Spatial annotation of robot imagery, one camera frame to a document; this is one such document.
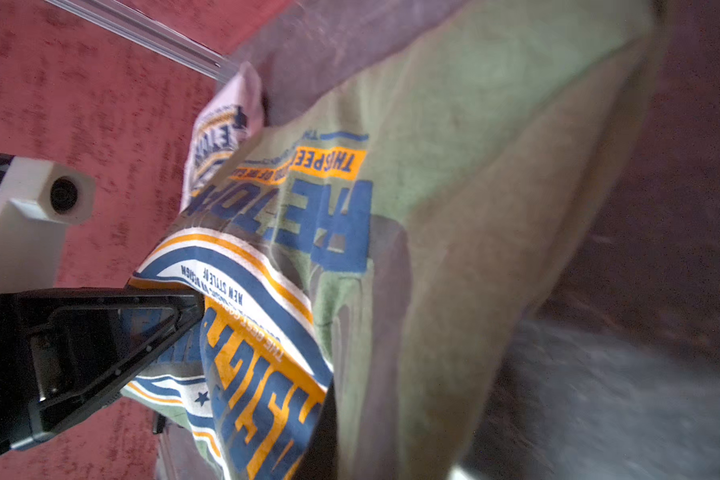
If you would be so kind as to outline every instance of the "star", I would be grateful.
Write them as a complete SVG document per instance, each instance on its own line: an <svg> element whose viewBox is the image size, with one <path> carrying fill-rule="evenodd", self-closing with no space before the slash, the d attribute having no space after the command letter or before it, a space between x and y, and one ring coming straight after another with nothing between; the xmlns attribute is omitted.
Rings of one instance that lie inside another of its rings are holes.
<svg viewBox="0 0 720 480"><path fill-rule="evenodd" d="M197 400L195 400L195 402L200 402L200 406L202 406L205 402L208 402L208 392L198 393Z"/></svg>

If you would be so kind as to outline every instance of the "garment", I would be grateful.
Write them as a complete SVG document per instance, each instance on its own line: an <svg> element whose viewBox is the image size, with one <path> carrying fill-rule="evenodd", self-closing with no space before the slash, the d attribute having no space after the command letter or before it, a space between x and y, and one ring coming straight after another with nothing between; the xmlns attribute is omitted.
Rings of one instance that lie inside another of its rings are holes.
<svg viewBox="0 0 720 480"><path fill-rule="evenodd" d="M333 381L331 476L447 476L628 158L661 14L473 0L264 128L135 272L208 310L124 394L225 478L290 478Z"/></svg>

